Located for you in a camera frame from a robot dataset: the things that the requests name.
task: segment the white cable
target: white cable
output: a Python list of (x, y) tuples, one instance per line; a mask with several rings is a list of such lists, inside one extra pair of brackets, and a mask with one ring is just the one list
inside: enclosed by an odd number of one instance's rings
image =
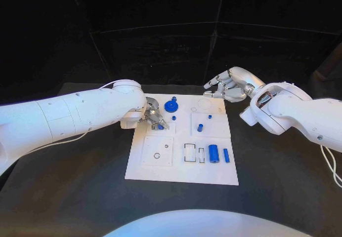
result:
[(30, 152), (27, 152), (26, 154), (30, 154), (31, 152), (36, 152), (37, 150), (40, 150), (40, 149), (44, 148), (44, 147), (49, 147), (49, 146), (53, 146), (53, 145), (57, 145), (57, 144), (63, 144), (63, 143), (67, 143), (67, 142), (73, 142), (75, 140), (80, 139), (80, 138), (85, 136), (86, 133), (88, 133), (88, 131), (86, 131), (86, 132), (82, 134), (82, 136), (77, 137), (76, 139), (72, 139), (72, 140), (64, 141), (64, 142), (50, 143), (50, 144), (47, 144), (47, 145), (39, 147), (37, 149), (33, 149), (33, 150), (31, 150)]
[(326, 148), (327, 152), (330, 153), (330, 156), (331, 156), (331, 159), (333, 159), (333, 168), (331, 168), (330, 162), (327, 161), (327, 158), (326, 158), (326, 154), (324, 154), (324, 151), (323, 151), (323, 146), (320, 145), (320, 151), (321, 151), (323, 157), (324, 157), (324, 159), (326, 159), (326, 163), (327, 163), (327, 166), (329, 166), (329, 168), (330, 168), (330, 171), (331, 171), (331, 173), (333, 173), (333, 180), (334, 180), (334, 183), (336, 183), (337, 186), (342, 188), (342, 185), (339, 184), (339, 182), (337, 182), (337, 180), (336, 180), (336, 178), (337, 178), (339, 181), (342, 182), (342, 178), (340, 178), (340, 177), (337, 176), (337, 174), (336, 174), (336, 160), (334, 160), (334, 156), (333, 156), (333, 154), (331, 154), (330, 149), (329, 149), (327, 147), (324, 147), (324, 148)]
[(111, 81), (109, 83), (106, 83), (105, 85), (102, 85), (101, 87), (99, 87), (99, 89), (101, 88), (103, 88), (103, 87), (106, 87), (109, 84), (112, 84), (115, 81), (118, 81), (118, 80), (114, 80), (114, 81)]

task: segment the blue object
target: blue object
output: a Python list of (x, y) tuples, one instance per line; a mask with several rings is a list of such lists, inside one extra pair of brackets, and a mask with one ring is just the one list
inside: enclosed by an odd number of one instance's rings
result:
[(203, 130), (203, 124), (197, 124), (197, 132), (202, 132)]
[(226, 163), (229, 163), (229, 155), (228, 155), (228, 150), (223, 148), (223, 153), (225, 153), (225, 160), (226, 160)]
[(166, 102), (164, 109), (168, 113), (176, 112), (177, 110), (176, 97), (173, 97), (171, 100)]
[(210, 163), (219, 162), (219, 151), (217, 151), (216, 145), (209, 146), (209, 161), (210, 161)]

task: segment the robotic hand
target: robotic hand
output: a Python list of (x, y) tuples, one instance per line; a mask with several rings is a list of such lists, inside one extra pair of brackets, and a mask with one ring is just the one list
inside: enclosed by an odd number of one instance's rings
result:
[(259, 123), (269, 133), (280, 135), (295, 127), (305, 138), (342, 152), (342, 101), (316, 99), (294, 86), (281, 82), (264, 84), (242, 68), (233, 67), (217, 74), (204, 89), (217, 85), (217, 91), (203, 96), (238, 102), (248, 96), (249, 106), (239, 117), (252, 126)]
[[(114, 84), (112, 89), (105, 88), (109, 84)], [(118, 121), (124, 129), (135, 128), (142, 121), (168, 128), (160, 116), (158, 102), (144, 97), (140, 84), (124, 79), (106, 85), (44, 100), (0, 106), (0, 175), (27, 153)]]

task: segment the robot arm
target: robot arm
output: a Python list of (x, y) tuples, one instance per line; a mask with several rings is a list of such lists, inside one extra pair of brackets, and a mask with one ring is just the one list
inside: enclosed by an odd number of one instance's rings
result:
[(0, 175), (33, 149), (119, 121), (135, 128), (147, 121), (168, 127), (158, 103), (144, 97), (140, 84), (118, 80), (112, 89), (80, 91), (44, 100), (0, 106)]
[(239, 67), (220, 73), (204, 88), (216, 83), (217, 91), (206, 91), (204, 96), (225, 98), (230, 102), (241, 101), (243, 94), (251, 98), (249, 106), (239, 114), (249, 126), (259, 123), (275, 135), (295, 127), (311, 142), (342, 152), (342, 101), (313, 100), (300, 88), (285, 82), (265, 85)]

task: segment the white board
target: white board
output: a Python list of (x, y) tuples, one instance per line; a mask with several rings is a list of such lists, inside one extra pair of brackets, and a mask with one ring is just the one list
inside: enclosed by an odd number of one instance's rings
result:
[[(168, 130), (151, 130), (147, 123), (138, 124), (129, 149), (125, 179), (168, 182), (238, 185), (233, 153), (229, 140), (229, 124), (222, 99), (197, 95), (145, 94), (158, 101), (161, 116)], [(164, 103), (176, 96), (177, 111), (164, 111)], [(194, 145), (184, 159), (184, 144)], [(219, 162), (209, 162), (210, 144), (217, 145)], [(204, 162), (199, 162), (199, 148)], [(229, 163), (225, 163), (223, 148), (228, 149)]]

